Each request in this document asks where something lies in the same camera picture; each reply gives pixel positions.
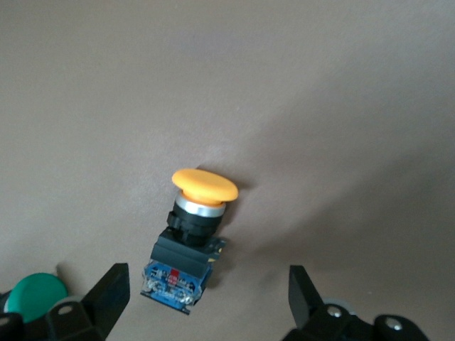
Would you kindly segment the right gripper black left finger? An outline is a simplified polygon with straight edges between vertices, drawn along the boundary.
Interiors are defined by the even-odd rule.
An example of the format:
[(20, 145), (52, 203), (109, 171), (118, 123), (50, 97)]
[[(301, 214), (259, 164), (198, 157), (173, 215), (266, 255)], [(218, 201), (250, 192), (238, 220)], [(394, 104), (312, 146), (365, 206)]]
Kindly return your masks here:
[(45, 315), (49, 340), (106, 340), (129, 302), (129, 266), (116, 263), (82, 298), (66, 298)]

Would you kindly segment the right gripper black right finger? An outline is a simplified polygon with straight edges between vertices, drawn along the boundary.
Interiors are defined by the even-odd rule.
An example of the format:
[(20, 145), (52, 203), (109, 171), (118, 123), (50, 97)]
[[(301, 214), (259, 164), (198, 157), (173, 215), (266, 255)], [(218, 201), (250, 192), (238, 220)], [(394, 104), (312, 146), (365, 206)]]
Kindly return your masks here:
[(326, 303), (303, 266), (289, 267), (288, 301), (296, 327), (285, 340), (372, 340), (372, 325), (338, 303)]

